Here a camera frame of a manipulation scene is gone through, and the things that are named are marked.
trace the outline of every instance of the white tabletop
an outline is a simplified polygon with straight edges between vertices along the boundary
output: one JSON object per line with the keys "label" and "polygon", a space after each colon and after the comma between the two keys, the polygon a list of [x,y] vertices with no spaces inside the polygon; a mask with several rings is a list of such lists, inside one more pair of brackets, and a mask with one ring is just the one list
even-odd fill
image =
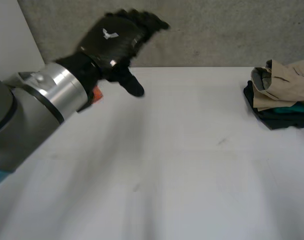
{"label": "white tabletop", "polygon": [[250,67],[134,68],[100,84],[0,185],[0,240],[304,240],[304,129],[270,131]]}

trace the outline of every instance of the metal cylinder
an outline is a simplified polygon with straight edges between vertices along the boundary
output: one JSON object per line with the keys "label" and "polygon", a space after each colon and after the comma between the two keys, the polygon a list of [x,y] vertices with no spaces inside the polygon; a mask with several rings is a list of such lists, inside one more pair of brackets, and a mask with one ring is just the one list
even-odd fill
{"label": "metal cylinder", "polygon": [[32,74],[25,84],[45,97],[65,120],[88,99],[77,78],[56,63],[51,63],[40,72]]}
{"label": "metal cylinder", "polygon": [[18,106],[0,130],[0,171],[14,172],[59,126],[52,113],[21,88],[14,90]]}

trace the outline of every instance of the folded clothes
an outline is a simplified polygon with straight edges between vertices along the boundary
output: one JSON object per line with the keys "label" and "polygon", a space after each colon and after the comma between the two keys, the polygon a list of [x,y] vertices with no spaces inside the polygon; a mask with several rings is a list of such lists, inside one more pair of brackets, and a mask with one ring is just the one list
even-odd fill
{"label": "folded clothes", "polygon": [[266,67],[256,67],[251,73],[253,104],[258,111],[291,107],[304,101],[304,60],[286,66],[275,60]]}
{"label": "folded clothes", "polygon": [[258,111],[256,107],[253,107],[253,83],[247,82],[247,87],[243,90],[244,95],[251,106],[254,114],[271,130],[287,128],[294,126],[297,128],[304,128],[304,112],[291,112],[289,114],[276,113],[274,109],[267,109]]}

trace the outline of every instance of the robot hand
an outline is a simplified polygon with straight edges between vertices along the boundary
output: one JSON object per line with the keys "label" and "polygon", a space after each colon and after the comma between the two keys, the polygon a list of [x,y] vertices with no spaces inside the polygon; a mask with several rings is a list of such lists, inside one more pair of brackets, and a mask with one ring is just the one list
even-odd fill
{"label": "robot hand", "polygon": [[154,33],[168,28],[148,12],[108,13],[73,55],[26,77],[0,81],[0,182],[75,111],[102,97],[98,80],[118,82],[130,94],[143,96],[143,87],[128,70],[130,61]]}
{"label": "robot hand", "polygon": [[[144,89],[128,70],[131,58],[136,56],[153,34],[168,28],[166,22],[149,12],[120,10],[117,13],[107,13],[81,40],[74,55],[56,62],[67,68],[81,82],[89,96],[89,102],[92,89],[100,79],[118,82],[131,95],[141,97]],[[97,69],[93,69],[88,63],[86,76],[81,76],[75,62],[83,61],[90,62]]]}

